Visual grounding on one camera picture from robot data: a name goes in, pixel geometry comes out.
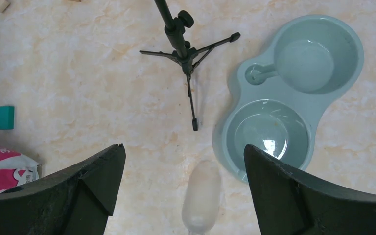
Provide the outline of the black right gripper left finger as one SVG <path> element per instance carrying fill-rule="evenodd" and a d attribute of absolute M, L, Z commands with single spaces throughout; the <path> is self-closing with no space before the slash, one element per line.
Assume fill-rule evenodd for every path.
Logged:
<path fill-rule="evenodd" d="M 113 215 L 126 153 L 114 144 L 0 193 L 0 235 L 101 235 Z"/>

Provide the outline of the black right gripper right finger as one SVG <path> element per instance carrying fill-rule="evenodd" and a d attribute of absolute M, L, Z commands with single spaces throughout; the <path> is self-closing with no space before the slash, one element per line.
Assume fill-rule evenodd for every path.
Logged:
<path fill-rule="evenodd" d="M 376 194 L 323 180 L 251 144 L 244 160 L 263 235 L 376 235 Z"/>

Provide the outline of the pink pet food bag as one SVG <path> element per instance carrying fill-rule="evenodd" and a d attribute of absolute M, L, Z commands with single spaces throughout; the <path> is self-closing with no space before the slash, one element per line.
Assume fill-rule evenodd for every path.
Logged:
<path fill-rule="evenodd" d="M 40 164 L 32 158 L 0 147 L 0 193 L 39 179 Z"/>

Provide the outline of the clear plastic scoop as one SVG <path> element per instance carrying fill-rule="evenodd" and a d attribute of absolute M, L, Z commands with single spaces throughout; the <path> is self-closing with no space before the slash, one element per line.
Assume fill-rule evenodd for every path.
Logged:
<path fill-rule="evenodd" d="M 182 221 L 189 235 L 204 235 L 217 221 L 221 175 L 216 162 L 200 161 L 193 169 L 182 207 Z"/>

